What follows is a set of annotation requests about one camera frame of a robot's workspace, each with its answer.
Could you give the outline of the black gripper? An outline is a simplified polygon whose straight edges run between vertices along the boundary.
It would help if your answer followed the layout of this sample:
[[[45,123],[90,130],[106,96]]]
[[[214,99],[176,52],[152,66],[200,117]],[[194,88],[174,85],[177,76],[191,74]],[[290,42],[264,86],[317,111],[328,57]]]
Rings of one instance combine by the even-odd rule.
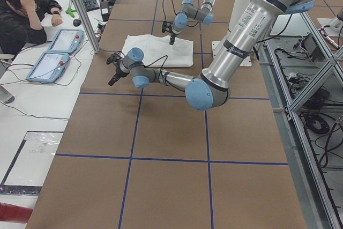
[[[108,82],[109,86],[113,86],[120,78],[124,78],[129,74],[129,69],[126,68],[123,64],[116,64],[115,75]]]
[[[179,35],[179,31],[170,29],[170,40],[169,40],[169,44],[173,45],[175,43],[175,38]]]

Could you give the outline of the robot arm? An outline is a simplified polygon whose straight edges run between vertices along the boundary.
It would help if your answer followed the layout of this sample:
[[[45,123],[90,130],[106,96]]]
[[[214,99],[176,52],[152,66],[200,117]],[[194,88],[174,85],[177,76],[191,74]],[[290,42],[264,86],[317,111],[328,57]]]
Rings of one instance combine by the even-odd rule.
[[[306,12],[313,5],[314,0],[249,0],[234,27],[215,44],[213,61],[199,76],[192,77],[145,65],[143,51],[132,48],[124,57],[114,53],[107,59],[107,64],[116,67],[109,85],[131,75],[136,88],[160,83],[183,91],[187,103],[196,110],[221,106],[230,96],[229,79],[255,44],[265,41],[277,17]]]
[[[164,22],[162,26],[163,32],[170,33],[169,44],[173,45],[175,38],[187,26],[188,20],[192,19],[196,22],[209,25],[213,18],[213,6],[216,0],[203,0],[202,5],[194,6],[192,0],[183,0],[179,12],[176,14],[173,22]]]

